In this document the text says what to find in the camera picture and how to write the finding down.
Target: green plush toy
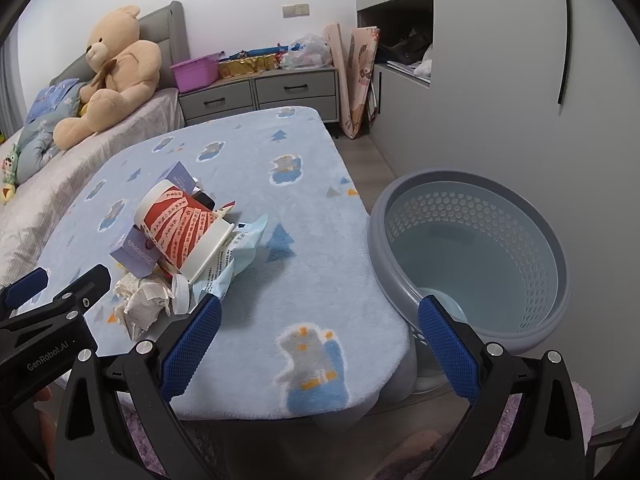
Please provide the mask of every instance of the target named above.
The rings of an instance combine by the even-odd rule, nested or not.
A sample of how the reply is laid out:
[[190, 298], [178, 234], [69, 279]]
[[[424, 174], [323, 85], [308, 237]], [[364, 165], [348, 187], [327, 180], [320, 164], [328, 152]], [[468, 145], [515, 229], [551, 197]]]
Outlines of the green plush toy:
[[9, 202], [15, 195], [15, 173], [18, 169], [18, 150], [15, 144], [11, 147], [11, 151], [7, 154], [2, 162], [2, 172], [4, 179], [2, 180], [2, 195], [0, 199], [3, 202]]

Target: teddy bear's ear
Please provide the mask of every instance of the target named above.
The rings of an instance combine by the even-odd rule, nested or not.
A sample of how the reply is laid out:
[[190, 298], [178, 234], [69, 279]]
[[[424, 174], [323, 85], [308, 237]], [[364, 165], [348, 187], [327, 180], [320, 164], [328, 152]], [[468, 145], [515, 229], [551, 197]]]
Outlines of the teddy bear's ear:
[[122, 10], [123, 12], [126, 12], [134, 18], [140, 14], [140, 7], [138, 7], [137, 5], [126, 5], [124, 7], [120, 7], [118, 10]]

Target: silver bolt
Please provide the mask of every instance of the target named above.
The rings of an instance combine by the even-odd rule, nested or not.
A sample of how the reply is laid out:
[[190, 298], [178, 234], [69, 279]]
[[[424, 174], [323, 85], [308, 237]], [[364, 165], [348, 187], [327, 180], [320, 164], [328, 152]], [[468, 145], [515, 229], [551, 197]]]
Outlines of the silver bolt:
[[555, 364], [558, 364], [560, 361], [562, 361], [562, 356], [556, 352], [555, 350], [552, 350], [551, 352], [549, 352], [546, 357]]
[[486, 351], [489, 352], [489, 355], [500, 357], [504, 349], [500, 345], [498, 345], [498, 343], [489, 343], [486, 346]]
[[136, 352], [139, 354], [148, 354], [151, 352], [151, 349], [154, 347], [154, 344], [151, 341], [140, 341], [136, 345]]
[[89, 350], [88, 348], [81, 350], [80, 353], [78, 354], [78, 360], [82, 361], [83, 363], [87, 361], [89, 357], [91, 357], [91, 350]]

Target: large beige teddy bear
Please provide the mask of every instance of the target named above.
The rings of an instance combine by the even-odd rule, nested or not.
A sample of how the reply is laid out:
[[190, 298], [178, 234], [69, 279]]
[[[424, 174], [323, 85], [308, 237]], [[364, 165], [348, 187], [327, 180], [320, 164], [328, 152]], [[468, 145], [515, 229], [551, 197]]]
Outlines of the large beige teddy bear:
[[118, 124], [156, 91], [162, 57], [155, 43], [140, 40], [139, 13], [138, 6], [120, 7], [91, 31], [86, 60], [97, 74], [80, 90], [80, 100], [88, 103], [86, 114], [61, 120], [53, 131], [60, 150]]

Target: electrical socket plate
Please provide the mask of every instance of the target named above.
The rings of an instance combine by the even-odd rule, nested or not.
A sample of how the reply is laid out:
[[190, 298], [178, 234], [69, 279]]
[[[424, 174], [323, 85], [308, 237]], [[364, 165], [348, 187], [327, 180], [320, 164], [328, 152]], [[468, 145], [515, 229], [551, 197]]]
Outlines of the electrical socket plate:
[[308, 16], [309, 4], [288, 5], [282, 7], [282, 16], [284, 18], [295, 18], [297, 16]]

